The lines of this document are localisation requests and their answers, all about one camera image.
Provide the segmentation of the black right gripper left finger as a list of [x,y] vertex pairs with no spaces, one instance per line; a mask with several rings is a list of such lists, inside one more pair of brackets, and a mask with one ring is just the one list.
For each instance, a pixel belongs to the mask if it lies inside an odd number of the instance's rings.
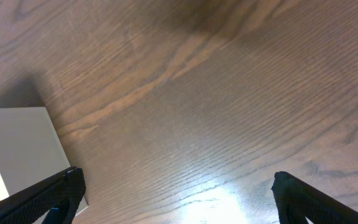
[[71,223],[85,192],[83,170],[69,167],[0,201],[0,223]]

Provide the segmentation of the white open box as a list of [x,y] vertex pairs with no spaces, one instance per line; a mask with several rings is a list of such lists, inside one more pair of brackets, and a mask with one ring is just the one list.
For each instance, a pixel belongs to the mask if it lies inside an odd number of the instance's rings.
[[0,200],[69,167],[46,108],[0,108]]

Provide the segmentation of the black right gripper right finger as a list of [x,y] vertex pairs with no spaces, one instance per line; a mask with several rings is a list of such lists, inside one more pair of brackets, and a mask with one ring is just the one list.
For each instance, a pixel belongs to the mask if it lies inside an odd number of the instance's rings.
[[358,224],[358,212],[295,176],[276,172],[273,197],[281,224]]

